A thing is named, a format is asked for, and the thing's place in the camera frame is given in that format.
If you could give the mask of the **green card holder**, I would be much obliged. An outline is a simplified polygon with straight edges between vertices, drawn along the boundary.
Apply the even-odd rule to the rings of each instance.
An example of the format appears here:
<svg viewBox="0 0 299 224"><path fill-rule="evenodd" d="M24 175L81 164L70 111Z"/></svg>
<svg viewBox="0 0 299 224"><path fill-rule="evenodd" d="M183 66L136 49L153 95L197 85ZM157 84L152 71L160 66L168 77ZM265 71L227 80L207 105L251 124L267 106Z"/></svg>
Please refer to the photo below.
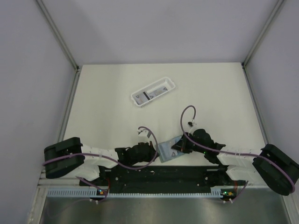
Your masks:
<svg viewBox="0 0 299 224"><path fill-rule="evenodd" d="M173 145L178 143L180 139L181 136L178 136L171 140L158 144L159 159L162 163L173 160L183 155L182 152L171 148Z"/></svg>

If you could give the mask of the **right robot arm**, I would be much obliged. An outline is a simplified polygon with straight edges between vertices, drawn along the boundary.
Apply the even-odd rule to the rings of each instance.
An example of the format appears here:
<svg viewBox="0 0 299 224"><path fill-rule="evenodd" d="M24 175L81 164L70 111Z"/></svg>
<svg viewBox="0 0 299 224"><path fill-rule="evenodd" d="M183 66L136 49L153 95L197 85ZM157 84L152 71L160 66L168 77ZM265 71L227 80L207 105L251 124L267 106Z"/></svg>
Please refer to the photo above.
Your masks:
<svg viewBox="0 0 299 224"><path fill-rule="evenodd" d="M232 181L265 184L274 192L287 196L295 191L299 165L273 144L260 150L227 149L212 140L204 129L185 133L171 146L181 153L202 153L210 163L224 167L218 179L228 185Z"/></svg>

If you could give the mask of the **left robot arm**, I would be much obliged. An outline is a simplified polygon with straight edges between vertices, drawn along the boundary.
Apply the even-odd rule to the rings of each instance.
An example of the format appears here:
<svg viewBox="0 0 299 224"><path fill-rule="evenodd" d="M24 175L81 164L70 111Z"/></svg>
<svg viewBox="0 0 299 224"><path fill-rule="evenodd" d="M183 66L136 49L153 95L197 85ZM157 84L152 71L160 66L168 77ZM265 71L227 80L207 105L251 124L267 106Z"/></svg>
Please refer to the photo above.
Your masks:
<svg viewBox="0 0 299 224"><path fill-rule="evenodd" d="M121 166L139 170L149 166L159 156L157 147L157 141L148 141L132 147L100 149L72 137L44 149L45 176L47 179L81 177L101 185L106 179L105 169Z"/></svg>

